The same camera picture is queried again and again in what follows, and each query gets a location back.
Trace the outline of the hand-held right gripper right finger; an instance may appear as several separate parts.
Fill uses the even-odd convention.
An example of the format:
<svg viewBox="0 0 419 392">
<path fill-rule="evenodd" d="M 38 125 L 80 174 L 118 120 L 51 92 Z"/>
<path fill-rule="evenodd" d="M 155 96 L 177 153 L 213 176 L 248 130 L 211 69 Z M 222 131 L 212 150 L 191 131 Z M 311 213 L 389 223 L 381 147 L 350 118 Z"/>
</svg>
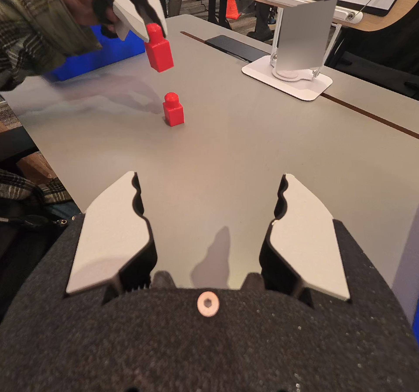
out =
<svg viewBox="0 0 419 392">
<path fill-rule="evenodd" d="M 333 216 L 292 174 L 281 178 L 259 264 L 267 290 L 299 300 L 309 290 L 350 300 Z"/>
</svg>

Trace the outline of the white tablet stand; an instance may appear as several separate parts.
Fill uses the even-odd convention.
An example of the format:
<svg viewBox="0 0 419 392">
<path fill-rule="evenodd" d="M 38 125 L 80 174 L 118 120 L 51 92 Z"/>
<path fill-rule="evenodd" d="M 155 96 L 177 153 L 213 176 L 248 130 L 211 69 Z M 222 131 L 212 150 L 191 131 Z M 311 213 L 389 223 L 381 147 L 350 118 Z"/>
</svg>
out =
<svg viewBox="0 0 419 392">
<path fill-rule="evenodd" d="M 337 0 L 264 0 L 284 6 L 278 12 L 271 54 L 242 73 L 301 101 L 313 101 L 332 84 L 321 74 L 342 22 L 358 24 L 362 11 L 337 7 Z"/>
</svg>

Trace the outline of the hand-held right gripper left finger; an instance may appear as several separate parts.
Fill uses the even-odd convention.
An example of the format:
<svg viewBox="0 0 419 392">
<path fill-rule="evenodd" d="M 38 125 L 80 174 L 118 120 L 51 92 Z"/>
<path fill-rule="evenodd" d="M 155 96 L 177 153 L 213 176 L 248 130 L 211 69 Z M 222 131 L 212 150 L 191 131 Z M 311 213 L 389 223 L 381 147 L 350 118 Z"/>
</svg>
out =
<svg viewBox="0 0 419 392">
<path fill-rule="evenodd" d="M 158 255 L 144 216 L 138 175 L 128 171 L 87 208 L 66 287 L 68 296 L 100 286 L 117 295 L 146 289 Z"/>
</svg>

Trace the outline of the person's left forearm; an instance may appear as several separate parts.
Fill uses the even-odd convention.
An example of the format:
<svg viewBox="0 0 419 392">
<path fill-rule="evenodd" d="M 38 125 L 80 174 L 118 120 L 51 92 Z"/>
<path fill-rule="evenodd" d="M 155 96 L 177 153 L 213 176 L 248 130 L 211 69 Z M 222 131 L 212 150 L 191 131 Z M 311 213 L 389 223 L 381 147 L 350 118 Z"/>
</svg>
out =
<svg viewBox="0 0 419 392">
<path fill-rule="evenodd" d="M 98 49 L 91 27 L 77 24 L 62 0 L 0 0 L 1 91 Z"/>
</svg>

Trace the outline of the wooden easel board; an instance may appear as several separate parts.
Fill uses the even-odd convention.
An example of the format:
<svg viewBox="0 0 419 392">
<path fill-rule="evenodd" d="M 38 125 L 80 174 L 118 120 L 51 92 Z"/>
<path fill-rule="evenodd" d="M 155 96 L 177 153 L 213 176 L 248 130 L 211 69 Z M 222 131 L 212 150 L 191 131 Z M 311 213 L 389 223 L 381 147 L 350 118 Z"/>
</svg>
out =
<svg viewBox="0 0 419 392">
<path fill-rule="evenodd" d="M 322 0 L 255 0 L 278 8 L 297 7 Z M 384 29 L 406 15 L 418 0 L 396 0 L 389 10 L 382 10 L 336 0 L 333 22 L 365 32 Z"/>
</svg>

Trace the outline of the red mega block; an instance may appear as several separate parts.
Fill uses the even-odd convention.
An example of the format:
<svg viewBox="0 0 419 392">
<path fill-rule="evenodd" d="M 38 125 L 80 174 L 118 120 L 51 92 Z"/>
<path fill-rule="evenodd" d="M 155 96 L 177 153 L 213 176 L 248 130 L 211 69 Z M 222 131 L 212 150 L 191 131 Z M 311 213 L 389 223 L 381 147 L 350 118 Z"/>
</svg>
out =
<svg viewBox="0 0 419 392">
<path fill-rule="evenodd" d="M 144 42 L 151 68 L 161 73 L 174 66 L 170 43 L 157 23 L 146 25 L 149 41 Z"/>
<path fill-rule="evenodd" d="M 175 92 L 169 92 L 164 96 L 163 110 L 165 121 L 170 127 L 184 123 L 184 109 Z"/>
</svg>

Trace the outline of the black phone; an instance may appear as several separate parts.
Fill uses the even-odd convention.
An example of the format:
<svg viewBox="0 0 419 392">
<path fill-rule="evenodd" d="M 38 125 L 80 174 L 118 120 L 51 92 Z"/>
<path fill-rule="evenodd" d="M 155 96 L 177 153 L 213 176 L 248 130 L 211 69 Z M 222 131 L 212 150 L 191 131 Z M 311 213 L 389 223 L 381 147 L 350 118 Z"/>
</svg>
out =
<svg viewBox="0 0 419 392">
<path fill-rule="evenodd" d="M 242 43 L 236 39 L 232 39 L 225 35 L 218 35 L 213 38 L 207 39 L 204 43 L 214 49 L 217 49 L 223 53 L 229 54 L 236 59 L 242 60 L 247 63 L 257 61 L 264 56 L 268 56 L 268 53 L 252 47 L 248 44 Z"/>
</svg>

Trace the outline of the person's plaid clothing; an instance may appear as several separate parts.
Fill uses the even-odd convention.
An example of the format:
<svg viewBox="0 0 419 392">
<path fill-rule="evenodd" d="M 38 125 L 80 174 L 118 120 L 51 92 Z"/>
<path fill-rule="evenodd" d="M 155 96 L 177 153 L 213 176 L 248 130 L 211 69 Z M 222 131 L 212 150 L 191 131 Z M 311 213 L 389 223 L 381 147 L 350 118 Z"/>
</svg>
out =
<svg viewBox="0 0 419 392">
<path fill-rule="evenodd" d="M 0 170 L 0 198 L 27 206 L 53 206 L 72 201 L 58 177 L 46 183 L 35 184 L 6 170 Z"/>
</svg>

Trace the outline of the blue plastic bin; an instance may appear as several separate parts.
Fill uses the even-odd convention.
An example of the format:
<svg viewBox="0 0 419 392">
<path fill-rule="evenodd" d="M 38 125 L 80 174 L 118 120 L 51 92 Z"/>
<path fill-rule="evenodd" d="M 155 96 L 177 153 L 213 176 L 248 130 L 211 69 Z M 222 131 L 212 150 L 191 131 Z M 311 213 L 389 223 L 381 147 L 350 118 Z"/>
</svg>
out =
<svg viewBox="0 0 419 392">
<path fill-rule="evenodd" d="M 47 81 L 66 81 L 145 52 L 144 41 L 132 31 L 125 40 L 120 40 L 104 36 L 99 25 L 91 26 L 91 30 L 102 48 L 67 58 L 63 65 L 44 75 Z"/>
</svg>

